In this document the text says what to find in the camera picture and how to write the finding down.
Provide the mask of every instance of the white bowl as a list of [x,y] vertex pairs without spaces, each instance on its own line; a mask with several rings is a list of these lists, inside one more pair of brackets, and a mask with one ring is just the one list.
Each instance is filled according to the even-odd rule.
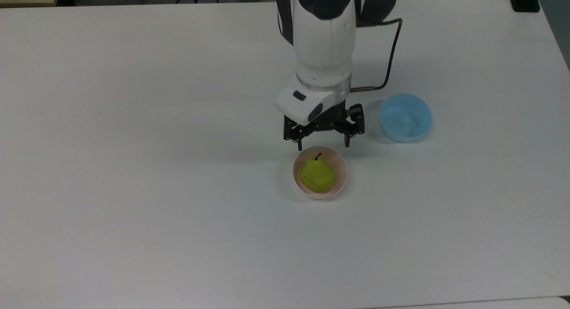
[[[301,181],[301,177],[299,175],[303,164],[305,164],[308,159],[315,155],[318,155],[319,153],[322,153],[322,158],[324,158],[325,161],[330,164],[336,173],[336,180],[334,181],[332,188],[330,188],[330,190],[327,192],[314,192],[311,189],[307,188]],[[348,172],[346,170],[346,163],[344,163],[342,157],[334,150],[324,146],[309,147],[308,149],[299,153],[297,159],[295,159],[295,163],[293,163],[293,178],[295,179],[295,183],[297,183],[299,189],[301,189],[301,191],[305,193],[307,197],[317,200],[332,197],[333,195],[340,192],[346,183],[347,175]]]

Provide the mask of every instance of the blue bowl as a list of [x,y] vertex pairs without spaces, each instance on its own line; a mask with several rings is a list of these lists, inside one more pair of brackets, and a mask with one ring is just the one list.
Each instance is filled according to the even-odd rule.
[[409,142],[422,137],[432,126],[432,111],[412,94],[396,94],[380,106],[380,128],[391,140]]

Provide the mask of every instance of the green pear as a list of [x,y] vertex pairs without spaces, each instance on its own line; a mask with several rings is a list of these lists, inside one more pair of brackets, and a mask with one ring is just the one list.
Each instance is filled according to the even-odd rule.
[[311,157],[303,164],[299,176],[301,182],[314,192],[326,192],[332,188],[336,174],[329,163],[321,156],[322,153]]

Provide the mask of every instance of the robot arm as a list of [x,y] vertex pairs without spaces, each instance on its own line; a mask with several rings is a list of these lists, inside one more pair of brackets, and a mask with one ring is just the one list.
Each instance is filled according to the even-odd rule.
[[350,92],[356,35],[354,0],[294,0],[295,72],[276,106],[307,125]]
[[[382,21],[395,0],[277,0],[279,29],[297,62],[275,106],[285,115],[284,139],[299,143],[317,130],[364,133],[362,106],[346,110],[356,27]],[[360,119],[358,123],[351,120]]]

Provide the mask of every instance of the bowl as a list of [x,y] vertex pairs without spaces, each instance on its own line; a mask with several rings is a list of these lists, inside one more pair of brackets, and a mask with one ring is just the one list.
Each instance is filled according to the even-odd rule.
[[432,126],[432,111],[413,94],[395,94],[380,106],[380,129],[396,142],[409,142],[425,135]]
[[[336,173],[336,180],[334,181],[332,188],[330,188],[330,190],[327,192],[312,191],[303,184],[301,177],[299,176],[299,172],[301,171],[303,164],[305,164],[308,159],[315,155],[318,155],[319,153],[322,153],[322,158],[324,158],[330,164]],[[324,146],[309,147],[308,149],[299,153],[297,159],[295,159],[295,163],[293,163],[293,177],[295,179],[295,183],[297,183],[297,187],[299,187],[299,189],[301,189],[301,191],[305,193],[307,197],[317,200],[332,197],[333,195],[340,192],[346,183],[346,175],[346,164],[344,163],[342,157],[340,157],[340,155],[334,150]]]

